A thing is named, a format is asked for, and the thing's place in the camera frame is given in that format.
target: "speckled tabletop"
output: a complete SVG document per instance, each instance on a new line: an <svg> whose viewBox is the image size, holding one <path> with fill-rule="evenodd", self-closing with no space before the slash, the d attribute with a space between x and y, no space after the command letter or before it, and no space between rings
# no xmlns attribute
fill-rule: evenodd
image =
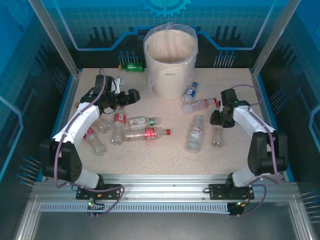
<svg viewBox="0 0 320 240"><path fill-rule="evenodd" d="M85 68L77 87L70 116L76 108L76 102L95 85L97 68ZM106 145L107 153L96 156L89 144L82 140L79 156L84 167L99 174L160 174L160 175L198 175L229 174L247 164L250 137L238 124L233 128L223 129L224 146L217 148L211 145L213 126L210 116L215 106L194 114L184 114L181 99L165 100L149 92L146 72L125 72L116 68L105 68L106 74L124 79L122 90L135 88L141 100L125 107L127 118L147 116L160 117L158 127L170 129L170 136L163 136L155 141L132 141L122 145L111 144L111 134L95 131ZM194 81L198 83L195 99L217 98L220 92L237 84L252 84L247 68L196 68ZM257 102L255 91L249 87L238 87L237 97L249 103ZM254 111L262 117L259 106ZM190 124L194 115L203 116L203 136L201 150L197 154L186 150ZM112 122L113 114L101 117Z"/></svg>

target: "plastic bottle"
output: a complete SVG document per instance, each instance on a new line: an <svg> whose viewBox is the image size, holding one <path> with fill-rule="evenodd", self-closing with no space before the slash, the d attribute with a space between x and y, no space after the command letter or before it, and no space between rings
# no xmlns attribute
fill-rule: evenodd
<svg viewBox="0 0 320 240"><path fill-rule="evenodd" d="M95 155L103 156L104 152L107 151L106 146L100 141L97 134L91 127L86 131L83 138L90 144Z"/></svg>
<svg viewBox="0 0 320 240"><path fill-rule="evenodd" d="M111 142L114 145L122 144L124 140L125 127L126 127L126 115L124 112L124 108L120 107L116 111L116 114L114 114L114 119L113 119L113 132L112 132Z"/></svg>
<svg viewBox="0 0 320 240"><path fill-rule="evenodd" d="M195 111L206 109L210 105L213 105L216 103L217 103L217 99L215 98L197 100L192 103L183 105L183 112L185 114L191 114Z"/></svg>
<svg viewBox="0 0 320 240"><path fill-rule="evenodd" d="M107 120L99 117L92 123L92 126L95 127L100 133L106 134L111 129L111 123Z"/></svg>
<svg viewBox="0 0 320 240"><path fill-rule="evenodd" d="M124 131L124 140L131 142L133 140L156 140L164 135L171 135L170 129L163 129L159 127L150 127L141 130L126 130Z"/></svg>
<svg viewBox="0 0 320 240"><path fill-rule="evenodd" d="M213 125L212 145L214 147L222 147L224 141L224 128L220 125Z"/></svg>
<svg viewBox="0 0 320 240"><path fill-rule="evenodd" d="M128 124L131 130L139 130L159 125L160 119L158 117L137 116L129 118Z"/></svg>
<svg viewBox="0 0 320 240"><path fill-rule="evenodd" d="M194 100L197 87L198 87L198 83L194 82L192 83L191 87L184 92L184 95L182 97L182 102L184 104L191 103Z"/></svg>
<svg viewBox="0 0 320 240"><path fill-rule="evenodd" d="M202 116L194 116L189 140L186 145L188 151L193 153L198 153L200 151L201 140L202 140L202 133L203 133L203 123L202 123Z"/></svg>

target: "gear logo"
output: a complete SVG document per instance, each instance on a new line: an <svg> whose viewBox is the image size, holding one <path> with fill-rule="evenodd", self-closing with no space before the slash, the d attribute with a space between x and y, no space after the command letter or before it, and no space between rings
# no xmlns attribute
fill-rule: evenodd
<svg viewBox="0 0 320 240"><path fill-rule="evenodd" d="M30 15L30 5L27 0L0 0L0 8L6 7L11 16L22 25Z"/></svg>
<svg viewBox="0 0 320 240"><path fill-rule="evenodd" d="M180 14L180 10L186 10L186 5L191 4L191 0L141 0L144 10L149 10L150 14L157 17Z"/></svg>

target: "enclosure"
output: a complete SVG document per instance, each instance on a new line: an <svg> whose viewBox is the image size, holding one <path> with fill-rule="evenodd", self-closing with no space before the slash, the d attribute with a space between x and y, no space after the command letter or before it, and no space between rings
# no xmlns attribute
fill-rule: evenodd
<svg viewBox="0 0 320 240"><path fill-rule="evenodd" d="M319 12L316 0L0 0L1 237L318 239ZM239 125L226 129L227 144L211 148L210 109L203 113L210 130L203 136L203 153L191 157L180 150L191 121L176 110L180 100L149 93L146 72L118 69L126 51L134 51L133 59L145 65L146 34L169 22L196 32L198 99L219 98L233 85L253 84L263 94L254 110L287 134L289 166L282 182L264 182L265 203L246 220L203 213L223 202L210 201L202 191L208 184L223 184L247 162L251 139L244 130ZM66 125L77 110L74 104L95 84L99 68L122 77L125 90L140 91L141 100L128 107L129 117L161 117L163 127L172 128L172 138L113 148L109 137L98 135L109 158L92 156L82 141L79 155L86 167L104 175L105 182L128 186L114 212L90 219L82 209L87 202L76 200L71 186L56 189L42 175L39 148ZM261 99L251 89L237 93L250 103ZM139 146L145 152L136 151ZM263 191L254 191L256 206Z"/></svg>

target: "robotic arm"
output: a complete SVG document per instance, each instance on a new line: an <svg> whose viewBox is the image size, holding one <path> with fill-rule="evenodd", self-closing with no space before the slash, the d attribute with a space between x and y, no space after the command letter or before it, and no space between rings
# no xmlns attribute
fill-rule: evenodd
<svg viewBox="0 0 320 240"><path fill-rule="evenodd" d="M252 139L247 158L248 164L231 173L226 180L225 185L229 193L251 185L264 175L275 174L274 162L277 171L285 171L288 167L287 136L277 132L260 119L247 101L238 100L234 89L226 89L221 92L220 110L212 113L210 123L232 128L236 122ZM268 151L267 145L273 145L274 149Z"/></svg>
<svg viewBox="0 0 320 240"><path fill-rule="evenodd" d="M105 113L105 109L111 108L112 110L116 110L118 107L134 104L140 100L139 92L136 89L128 90L128 94L120 91L120 87L123 85L122 78L118 77L114 79L111 76L106 76L106 85L102 95L93 105L83 111L97 98L101 92L103 83L103 76L97 75L95 86L81 98L76 113L66 126L52 139L46 139L41 142L40 156L43 160L42 173L44 176L54 177L55 155L59 142L64 137L58 156L58 179L90 189L100 189L103 186L103 178L100 175L83 168L77 151L80 141L91 124L102 113ZM70 122L72 122L72 125L67 130L67 134L64 135Z"/></svg>

